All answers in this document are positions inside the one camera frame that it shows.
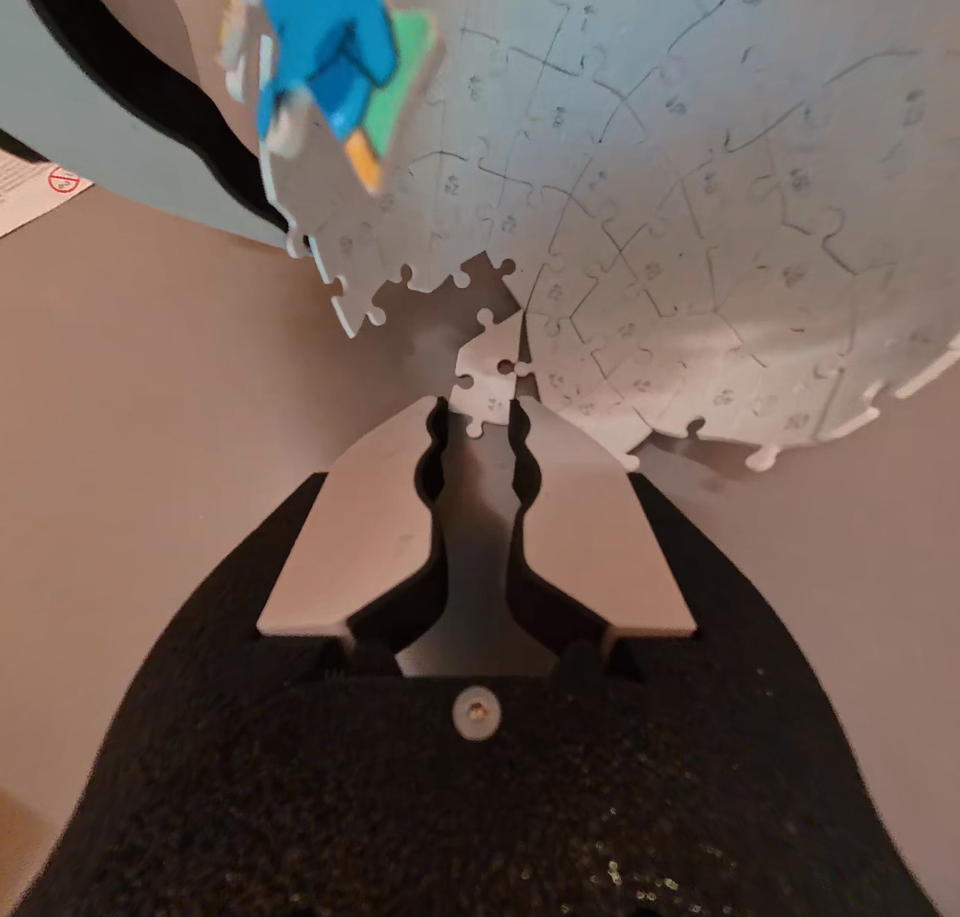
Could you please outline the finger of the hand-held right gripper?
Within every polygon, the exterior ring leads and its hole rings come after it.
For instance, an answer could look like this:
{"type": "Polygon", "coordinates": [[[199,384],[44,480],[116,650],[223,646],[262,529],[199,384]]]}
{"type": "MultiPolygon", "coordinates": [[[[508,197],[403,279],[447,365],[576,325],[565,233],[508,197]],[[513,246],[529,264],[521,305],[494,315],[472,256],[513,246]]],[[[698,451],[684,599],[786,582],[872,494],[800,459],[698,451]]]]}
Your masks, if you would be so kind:
{"type": "Polygon", "coordinates": [[[234,100],[219,61],[227,0],[102,0],[119,23],[157,58],[191,80],[214,102],[225,123],[258,156],[250,104],[234,100]]]}
{"type": "Polygon", "coordinates": [[[1,0],[2,147],[131,201],[282,248],[258,158],[102,0],[1,0]]]}

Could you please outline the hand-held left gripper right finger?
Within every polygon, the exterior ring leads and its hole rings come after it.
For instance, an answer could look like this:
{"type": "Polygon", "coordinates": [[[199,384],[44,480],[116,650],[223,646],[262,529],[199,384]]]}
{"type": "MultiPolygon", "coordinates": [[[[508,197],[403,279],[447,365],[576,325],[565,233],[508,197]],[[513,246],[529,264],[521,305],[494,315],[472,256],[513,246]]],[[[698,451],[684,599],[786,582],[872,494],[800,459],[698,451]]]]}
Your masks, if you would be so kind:
{"type": "Polygon", "coordinates": [[[511,402],[508,437],[507,605],[521,630],[555,655],[691,638],[694,616],[618,458],[530,396],[511,402]]]}

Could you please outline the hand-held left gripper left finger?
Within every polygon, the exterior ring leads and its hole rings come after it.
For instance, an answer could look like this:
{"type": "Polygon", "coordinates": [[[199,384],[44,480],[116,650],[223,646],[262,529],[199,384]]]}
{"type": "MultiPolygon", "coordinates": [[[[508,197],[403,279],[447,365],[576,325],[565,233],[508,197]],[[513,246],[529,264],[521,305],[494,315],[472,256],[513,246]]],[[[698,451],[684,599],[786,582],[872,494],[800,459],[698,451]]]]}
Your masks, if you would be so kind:
{"type": "Polygon", "coordinates": [[[394,655],[449,600],[436,504],[445,487],[446,398],[421,397],[368,431],[323,475],[256,629],[264,638],[379,643],[394,655]]]}

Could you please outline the single puzzle piece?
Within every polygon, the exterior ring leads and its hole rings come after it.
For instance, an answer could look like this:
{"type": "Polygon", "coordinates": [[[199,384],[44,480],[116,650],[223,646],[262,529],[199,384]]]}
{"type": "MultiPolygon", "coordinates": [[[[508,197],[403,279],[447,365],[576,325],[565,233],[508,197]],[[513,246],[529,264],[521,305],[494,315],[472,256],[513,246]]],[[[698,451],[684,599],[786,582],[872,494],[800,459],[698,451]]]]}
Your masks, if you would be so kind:
{"type": "Polygon", "coordinates": [[[449,408],[467,419],[465,434],[470,439],[481,438],[486,424],[505,427],[509,422],[524,318],[525,312],[520,310],[497,322],[488,308],[479,309],[476,321],[481,331],[458,352],[455,376],[468,379],[470,386],[453,386],[449,408]]]}

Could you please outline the colourful puzzle ball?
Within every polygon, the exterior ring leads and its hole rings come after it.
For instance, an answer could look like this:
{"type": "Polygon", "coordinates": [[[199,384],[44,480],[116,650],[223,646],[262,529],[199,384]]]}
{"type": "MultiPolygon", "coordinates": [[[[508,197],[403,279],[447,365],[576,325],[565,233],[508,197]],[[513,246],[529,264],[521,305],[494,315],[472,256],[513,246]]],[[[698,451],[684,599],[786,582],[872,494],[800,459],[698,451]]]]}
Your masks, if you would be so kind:
{"type": "Polygon", "coordinates": [[[958,364],[958,0],[226,0],[227,91],[342,329],[485,253],[538,397],[836,440],[958,364]]]}

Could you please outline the white instruction leaflet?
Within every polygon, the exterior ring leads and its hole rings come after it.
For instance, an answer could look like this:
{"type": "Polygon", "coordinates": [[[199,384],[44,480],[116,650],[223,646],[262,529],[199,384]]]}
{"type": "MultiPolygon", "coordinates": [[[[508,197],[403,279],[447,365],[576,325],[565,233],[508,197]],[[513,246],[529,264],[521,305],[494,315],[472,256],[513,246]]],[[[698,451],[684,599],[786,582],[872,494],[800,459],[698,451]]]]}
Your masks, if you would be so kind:
{"type": "Polygon", "coordinates": [[[1,238],[84,193],[93,182],[53,162],[1,153],[1,238]]]}

